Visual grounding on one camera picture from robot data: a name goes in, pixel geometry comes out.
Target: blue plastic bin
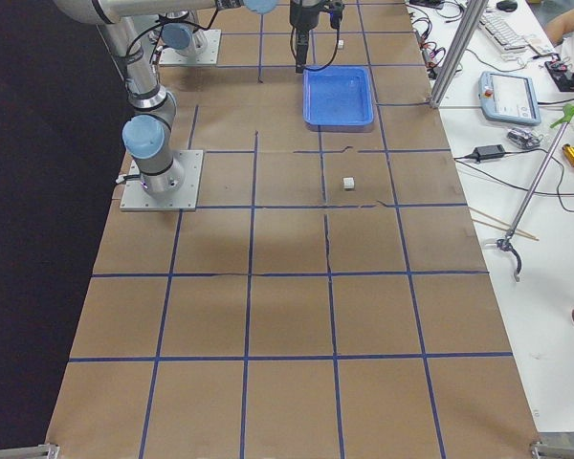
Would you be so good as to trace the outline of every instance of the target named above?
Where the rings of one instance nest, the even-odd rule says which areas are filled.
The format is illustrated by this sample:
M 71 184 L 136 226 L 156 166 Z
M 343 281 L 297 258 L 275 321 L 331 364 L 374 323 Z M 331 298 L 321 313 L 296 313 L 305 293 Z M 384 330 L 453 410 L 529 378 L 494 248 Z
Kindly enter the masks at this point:
M 374 112 L 367 69 L 330 66 L 304 72 L 304 119 L 311 129 L 364 132 Z

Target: black computer mouse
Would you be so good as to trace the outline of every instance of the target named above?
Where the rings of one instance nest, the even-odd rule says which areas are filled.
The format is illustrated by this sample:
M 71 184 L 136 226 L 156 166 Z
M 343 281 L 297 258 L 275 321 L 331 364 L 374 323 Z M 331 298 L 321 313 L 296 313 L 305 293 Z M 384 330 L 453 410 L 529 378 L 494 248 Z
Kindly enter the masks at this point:
M 496 3 L 496 8 L 500 11 L 513 12 L 517 9 L 517 2 L 515 0 L 501 0 Z

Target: dark background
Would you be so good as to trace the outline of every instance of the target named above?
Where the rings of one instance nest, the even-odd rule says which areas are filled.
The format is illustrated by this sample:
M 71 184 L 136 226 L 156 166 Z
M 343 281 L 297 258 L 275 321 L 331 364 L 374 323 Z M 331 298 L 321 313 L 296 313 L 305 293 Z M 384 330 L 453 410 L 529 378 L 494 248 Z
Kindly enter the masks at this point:
M 129 115 L 94 26 L 0 0 L 0 448 L 44 443 Z

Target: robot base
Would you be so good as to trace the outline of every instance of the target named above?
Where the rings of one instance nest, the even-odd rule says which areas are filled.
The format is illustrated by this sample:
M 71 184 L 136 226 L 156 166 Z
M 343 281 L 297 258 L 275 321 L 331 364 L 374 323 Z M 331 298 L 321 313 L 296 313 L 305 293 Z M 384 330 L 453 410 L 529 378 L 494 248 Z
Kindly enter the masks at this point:
M 144 190 L 138 180 L 128 181 L 121 198 L 121 210 L 126 212 L 195 210 L 198 204 L 203 159 L 203 150 L 176 150 L 174 161 L 178 162 L 185 171 L 185 179 L 181 186 L 174 191 L 151 195 Z M 129 174 L 139 174 L 136 163 L 132 162 Z
M 203 65 L 217 65 L 221 31 L 219 29 L 211 29 L 209 31 L 205 31 L 204 35 L 207 38 L 208 46 L 203 53 L 192 57 L 186 57 L 184 55 L 179 55 L 176 51 L 170 48 L 167 48 L 162 51 L 160 65 L 162 67 L 200 67 Z

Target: white keyboard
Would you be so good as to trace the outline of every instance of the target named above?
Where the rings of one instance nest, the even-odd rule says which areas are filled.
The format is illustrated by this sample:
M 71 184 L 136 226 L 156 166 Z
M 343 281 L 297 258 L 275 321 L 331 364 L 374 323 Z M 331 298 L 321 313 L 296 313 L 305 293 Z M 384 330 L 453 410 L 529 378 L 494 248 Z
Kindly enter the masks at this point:
M 527 51 L 527 41 L 497 11 L 483 12 L 478 27 L 493 41 L 503 59 L 510 60 Z

